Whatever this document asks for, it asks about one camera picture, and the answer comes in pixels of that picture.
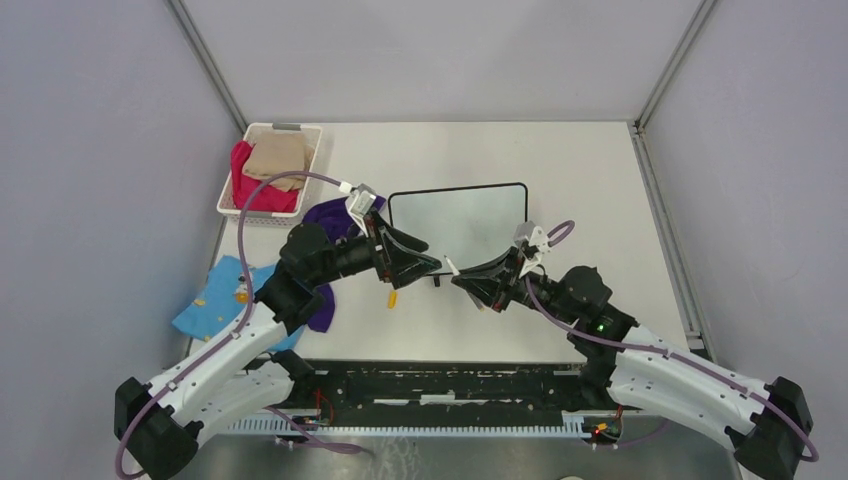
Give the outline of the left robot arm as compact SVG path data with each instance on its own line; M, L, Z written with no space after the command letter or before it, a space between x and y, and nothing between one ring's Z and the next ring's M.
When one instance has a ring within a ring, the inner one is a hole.
M289 232L273 273L260 288L247 288L240 317L194 355L142 382L126 379L115 391L113 428L119 441L115 473L120 479L169 479L185 468L215 427L283 400L306 405L313 379L298 370L262 380L235 403L219 407L212 397L234 374L299 328L321 308L320 287L370 270L394 289L441 269L427 242L387 223L376 209L359 221L361 235L333 242L324 228L301 223Z

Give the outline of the white marker pen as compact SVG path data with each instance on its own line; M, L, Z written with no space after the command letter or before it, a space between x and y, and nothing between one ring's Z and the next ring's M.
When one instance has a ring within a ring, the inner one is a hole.
M454 264L454 262L453 262L453 261L452 261L452 260L451 260L451 259L450 259L447 255L445 255L445 256L444 256L444 259L445 259L445 262L447 263L447 266L448 266L448 268L449 268L449 270L450 270L451 274L452 274L453 276L457 276L457 275L459 275L459 274L460 274L460 271L459 271L459 269L456 267L456 265Z

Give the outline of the black framed whiteboard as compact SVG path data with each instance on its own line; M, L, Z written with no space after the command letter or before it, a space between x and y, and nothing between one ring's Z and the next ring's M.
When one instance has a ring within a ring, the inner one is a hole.
M459 270L489 261L513 245L516 227L528 220L528 188L521 182L395 192L387 208L393 227L429 244L442 262L430 275L435 286Z

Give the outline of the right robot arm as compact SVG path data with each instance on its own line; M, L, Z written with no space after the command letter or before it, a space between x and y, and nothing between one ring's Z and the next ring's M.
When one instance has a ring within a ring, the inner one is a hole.
M685 426L761 479L792 479L801 463L819 458L799 384L748 377L663 340L611 303L594 267L575 266L553 280L512 247L455 271L451 281L495 312L517 303L564 329L586 359L577 392L591 408L615 403Z

